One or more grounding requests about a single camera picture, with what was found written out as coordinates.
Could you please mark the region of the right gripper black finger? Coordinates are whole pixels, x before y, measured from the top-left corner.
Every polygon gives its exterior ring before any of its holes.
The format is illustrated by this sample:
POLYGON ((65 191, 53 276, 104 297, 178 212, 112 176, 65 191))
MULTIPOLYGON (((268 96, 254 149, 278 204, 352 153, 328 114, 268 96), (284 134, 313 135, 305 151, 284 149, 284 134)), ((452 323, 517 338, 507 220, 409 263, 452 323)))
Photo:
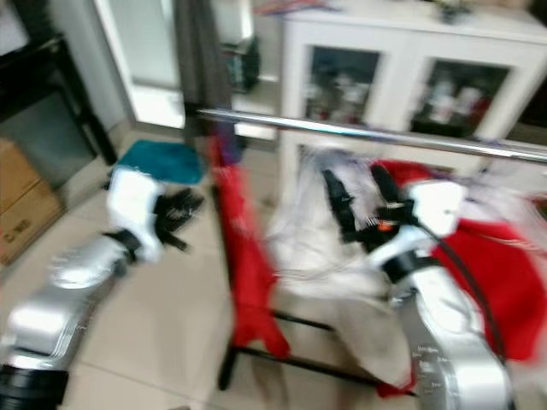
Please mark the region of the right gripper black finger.
POLYGON ((382 165, 372 164, 370 173, 382 198, 378 214, 407 214, 409 199, 403 194, 402 188, 387 169, 382 165))
POLYGON ((331 169, 324 169, 323 179, 328 203, 331 206, 333 218, 338 224, 341 241, 358 241, 358 226, 356 226, 356 215, 352 208, 353 196, 331 169))

